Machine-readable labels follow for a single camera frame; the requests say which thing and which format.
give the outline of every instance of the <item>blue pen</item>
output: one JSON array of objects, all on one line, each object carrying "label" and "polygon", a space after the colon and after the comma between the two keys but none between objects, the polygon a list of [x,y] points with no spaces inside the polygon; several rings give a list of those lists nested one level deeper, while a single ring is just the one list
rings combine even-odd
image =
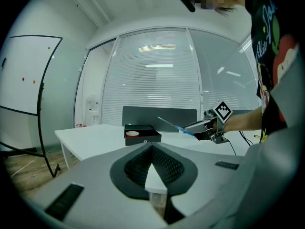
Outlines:
[{"label": "blue pen", "polygon": [[166,120],[164,120],[164,119],[162,119],[162,118],[160,118],[160,117],[158,117],[158,118],[159,118],[160,120],[163,120],[163,121],[166,122],[167,124],[170,124],[171,126],[175,127],[176,129],[182,131],[183,133],[186,133],[186,134],[188,134],[188,135],[194,136],[193,133],[188,132],[188,131],[184,130],[183,128],[181,128],[181,127],[179,127],[179,126],[177,126],[177,125],[174,125],[174,124],[172,124],[172,123],[170,123],[170,122],[168,122],[168,121],[166,121]]}]

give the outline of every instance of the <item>table leg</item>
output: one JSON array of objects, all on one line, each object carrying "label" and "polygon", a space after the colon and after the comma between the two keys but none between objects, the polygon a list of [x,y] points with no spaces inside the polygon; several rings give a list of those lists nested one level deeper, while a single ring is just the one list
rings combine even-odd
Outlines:
[{"label": "table leg", "polygon": [[73,163],[71,159],[71,152],[67,149],[67,147],[61,142],[61,149],[63,156],[65,157],[66,165],[68,169],[72,168]]}]

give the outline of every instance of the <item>whiteboard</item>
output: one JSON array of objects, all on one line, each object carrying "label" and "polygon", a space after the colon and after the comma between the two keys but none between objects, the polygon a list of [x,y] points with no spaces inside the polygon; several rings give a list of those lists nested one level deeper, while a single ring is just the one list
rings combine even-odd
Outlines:
[{"label": "whiteboard", "polygon": [[0,107],[37,114],[37,101],[43,73],[58,37],[11,37],[0,56]]}]

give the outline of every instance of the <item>person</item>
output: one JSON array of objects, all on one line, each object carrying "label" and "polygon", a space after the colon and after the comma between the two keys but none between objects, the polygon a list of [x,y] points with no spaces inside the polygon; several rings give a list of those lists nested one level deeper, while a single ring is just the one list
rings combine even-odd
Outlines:
[{"label": "person", "polygon": [[224,132],[262,130],[260,142],[279,129],[285,128],[285,119],[271,90],[281,81],[294,60],[299,45],[294,36],[293,4],[289,0],[190,0],[201,9],[214,9],[221,15],[233,11],[234,5],[241,5],[252,19],[251,37],[256,58],[259,83],[257,95],[262,106],[242,115],[230,117],[224,125]]}]

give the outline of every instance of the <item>wooden floor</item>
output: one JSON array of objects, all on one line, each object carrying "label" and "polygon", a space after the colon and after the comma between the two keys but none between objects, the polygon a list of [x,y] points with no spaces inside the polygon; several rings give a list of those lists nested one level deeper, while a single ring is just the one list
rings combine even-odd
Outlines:
[{"label": "wooden floor", "polygon": [[[53,171],[57,164],[60,165],[61,170],[58,171],[57,176],[68,170],[62,151],[48,153],[47,157]],[[73,164],[79,162],[75,157],[72,160]],[[42,186],[52,180],[44,158],[30,155],[13,156],[5,159],[4,164],[15,187],[26,198],[31,198]]]}]

